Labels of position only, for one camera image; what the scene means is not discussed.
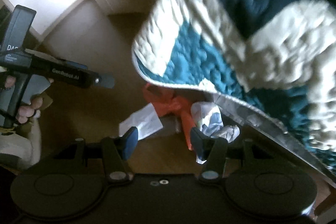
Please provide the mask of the person left hand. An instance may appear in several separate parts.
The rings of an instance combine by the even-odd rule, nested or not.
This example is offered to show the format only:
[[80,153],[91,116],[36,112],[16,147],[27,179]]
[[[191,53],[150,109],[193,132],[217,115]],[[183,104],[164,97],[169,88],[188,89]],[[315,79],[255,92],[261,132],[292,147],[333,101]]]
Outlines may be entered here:
[[52,99],[46,94],[53,82],[38,75],[1,73],[1,126],[24,124],[38,111],[48,108]]

